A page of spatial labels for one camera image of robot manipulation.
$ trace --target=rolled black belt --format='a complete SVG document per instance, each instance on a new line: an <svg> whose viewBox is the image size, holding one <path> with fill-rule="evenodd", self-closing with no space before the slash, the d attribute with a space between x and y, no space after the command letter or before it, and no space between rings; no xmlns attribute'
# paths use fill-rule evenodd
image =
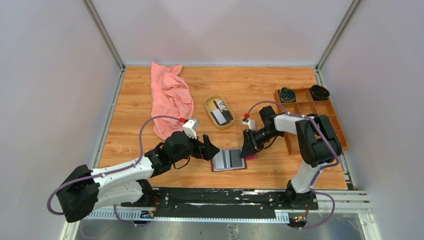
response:
<svg viewBox="0 0 424 240"><path fill-rule="evenodd" d="M327 88L320 85L311 86L309 91L314 101L324 101L328 100L330 97L330 92L327 90Z"/></svg>
<svg viewBox="0 0 424 240"><path fill-rule="evenodd" d="M279 91L279 100L282 103L292 103L296 101L296 94L293 89L288 87L281 88L281 91Z"/></svg>

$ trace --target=metal frame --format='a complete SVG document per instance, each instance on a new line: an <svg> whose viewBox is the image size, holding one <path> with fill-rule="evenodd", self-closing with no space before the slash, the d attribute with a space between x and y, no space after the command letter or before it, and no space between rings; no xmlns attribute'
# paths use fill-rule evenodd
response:
<svg viewBox="0 0 424 240"><path fill-rule="evenodd" d="M121 69L121 75L119 77L119 80L116 84L115 94L113 96L113 99L110 104L110 110L107 115L107 118L105 119L105 127L104 131L101 135L101 137L98 140L98 150L95 153L95 156L93 157L93 167L96 168L100 162L100 158L103 152L103 148L106 141L106 136L109 131L109 127L112 121L112 116L115 111L115 106L118 100L118 96L121 90L121 86L124 80L124 75L126 72L126 66L122 62L118 51L116 50L111 38L109 37L97 11L96 8L92 2L92 0L82 0L87 7L88 12L90 13L94 23L96 24L101 36L103 37L105 44L107 45L109 51L112 54L112 57L116 61L116 64ZM361 0L353 0L351 5L349 6L349 9L347 10L346 14L344 15L340 25L338 26L337 30L335 31L333 37L331 38L328 46L326 47L324 53L322 54L322 57L320 58L318 64L314 66L315 71L315 77L317 80L317 83L321 86L325 86L325 81L321 73L321 69L324 66L326 60L329 58L332 50L336 46L337 42L339 41L342 33L346 29L348 23L352 19L353 15L355 14L356 10L358 9L359 5L361 3ZM340 158L341 160L341 166L343 169L343 172L346 176L346 181L348 183L352 183L354 185L354 182L349 174L349 168L346 161L346 156L343 154ZM255 190L255 192L272 192L272 191L278 191L278 190L267 190L267 189L258 189ZM368 201L368 197L365 191L357 191L357 190L322 190L321 192L325 192L327 194L330 194L335 199L335 212L336 213L357 213L358 217L361 222L362 231L364 233L365 239L381 239L379 231L377 229L377 225L374 221L374 215L372 213L370 202ZM318 210L312 210L311 212L316 213L329 213L332 208L332 202L329 199L326 199L325 196L318 196L317 197L319 209ZM101 208L98 211L109 211L110 209ZM280 214L286 214L286 213L297 213L302 212L302 210L276 210L275 211L278 215ZM205 219L160 219L161 221L189 221L189 222L202 222L205 221ZM228 222L228 219L207 219L207 221L213 221L213 222ZM254 223L254 220L247 220L247 222ZM65 222L62 234L60 236L61 240L73 240L75 239L75 236L78 231L79 222L74 223L68 223Z"/></svg>

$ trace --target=robotic arm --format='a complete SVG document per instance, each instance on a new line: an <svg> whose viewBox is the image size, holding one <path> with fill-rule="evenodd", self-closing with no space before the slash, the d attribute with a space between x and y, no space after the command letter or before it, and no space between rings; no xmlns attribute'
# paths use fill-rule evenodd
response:
<svg viewBox="0 0 424 240"><path fill-rule="evenodd" d="M314 183L321 174L323 167L334 161L334 156L322 138L317 138L317 130L313 124L301 115L276 114L271 106L263 107L259 115L264 127L256 131L255 121L244 119L243 123L249 129L243 131L244 143L241 157L247 157L264 149L264 143L284 132L297 135L302 163L292 180L287 183L285 191L286 202L289 206L297 207L313 198L311 192ZM342 154L342 146L336 132L326 115L311 116L319 126L330 146L337 156Z"/></svg>
<svg viewBox="0 0 424 240"><path fill-rule="evenodd" d="M211 160L220 150L214 146L207 135L199 141L196 129L199 122L190 118L165 142L146 152L141 159L105 168L90 170L81 165L66 178L64 184L84 177L99 177L78 181L57 192L57 198L69 223L89 215L93 210L120 203L148 202L151 200L146 191L151 189L146 179L161 175L171 166L190 156Z"/></svg>

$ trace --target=yellow container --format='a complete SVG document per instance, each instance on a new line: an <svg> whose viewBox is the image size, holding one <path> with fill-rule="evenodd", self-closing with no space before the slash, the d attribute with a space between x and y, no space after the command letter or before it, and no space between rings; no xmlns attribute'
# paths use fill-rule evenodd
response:
<svg viewBox="0 0 424 240"><path fill-rule="evenodd" d="M216 101L216 102L222 101L222 103L224 104L225 108L222 109L223 108L222 105L221 105L221 107L217 107L216 106L216 103L214 101ZM227 129L227 128L231 127L234 124L234 120L236 118L234 117L233 112L230 110L230 107L228 106L228 104L225 101L225 99L224 99L223 96L218 95L218 94L215 94L215 95L212 95L212 96L207 97L204 100L204 107L206 108L206 112L209 115L210 120L212 120L212 123L215 126L215 128L217 128L219 130L224 130L224 129ZM217 109L220 109L221 112L222 112L222 110L227 110L231 114L232 120L228 124L226 124L226 125L218 125L218 122L215 122L215 119L214 119L214 117L211 114L211 112L213 110L217 110Z"/></svg>

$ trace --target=gray wall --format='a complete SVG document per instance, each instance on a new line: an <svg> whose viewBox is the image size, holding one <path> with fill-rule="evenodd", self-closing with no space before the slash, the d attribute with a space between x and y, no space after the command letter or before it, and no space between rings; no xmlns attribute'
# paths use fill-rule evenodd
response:
<svg viewBox="0 0 424 240"><path fill-rule="evenodd" d="M364 0L323 68L385 240L422 239L424 1Z"/></svg>
<svg viewBox="0 0 424 240"><path fill-rule="evenodd" d="M129 65L314 65L352 0L94 0Z"/></svg>
<svg viewBox="0 0 424 240"><path fill-rule="evenodd" d="M81 0L0 6L1 238L57 240L46 200L92 162L119 70Z"/></svg>

